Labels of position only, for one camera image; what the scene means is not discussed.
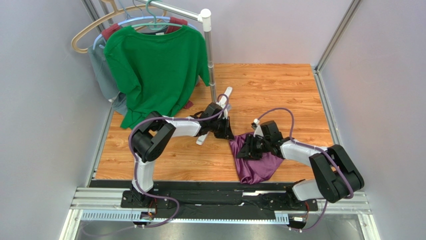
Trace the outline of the purple cloth napkin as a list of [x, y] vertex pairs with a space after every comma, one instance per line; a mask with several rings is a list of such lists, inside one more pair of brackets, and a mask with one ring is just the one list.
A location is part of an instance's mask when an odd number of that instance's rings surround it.
[[246, 136], [253, 132], [237, 135], [229, 140], [229, 146], [234, 159], [236, 173], [241, 184], [254, 185], [268, 181], [284, 161], [270, 152], [263, 153], [259, 160], [244, 160], [237, 158], [237, 153], [243, 147]]

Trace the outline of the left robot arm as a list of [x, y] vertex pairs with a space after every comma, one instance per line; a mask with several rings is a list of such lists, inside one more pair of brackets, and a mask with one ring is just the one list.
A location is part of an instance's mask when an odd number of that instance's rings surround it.
[[204, 111], [188, 117], [170, 117], [157, 111], [135, 126], [129, 135], [129, 149], [134, 157], [134, 170], [130, 199], [143, 205], [154, 196], [149, 192], [154, 186], [155, 161], [164, 152], [171, 138], [203, 137], [213, 133], [217, 139], [233, 140], [231, 119], [227, 106], [210, 103]]

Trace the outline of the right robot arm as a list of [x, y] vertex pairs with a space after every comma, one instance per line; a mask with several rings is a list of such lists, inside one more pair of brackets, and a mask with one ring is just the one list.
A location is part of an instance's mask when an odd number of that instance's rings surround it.
[[284, 160], [311, 167], [313, 179], [295, 182], [286, 190], [289, 199], [296, 203], [310, 199], [335, 203], [365, 186], [362, 175], [341, 145], [318, 147], [283, 137], [274, 121], [257, 125], [254, 132], [235, 136], [229, 145], [242, 184], [269, 180]]

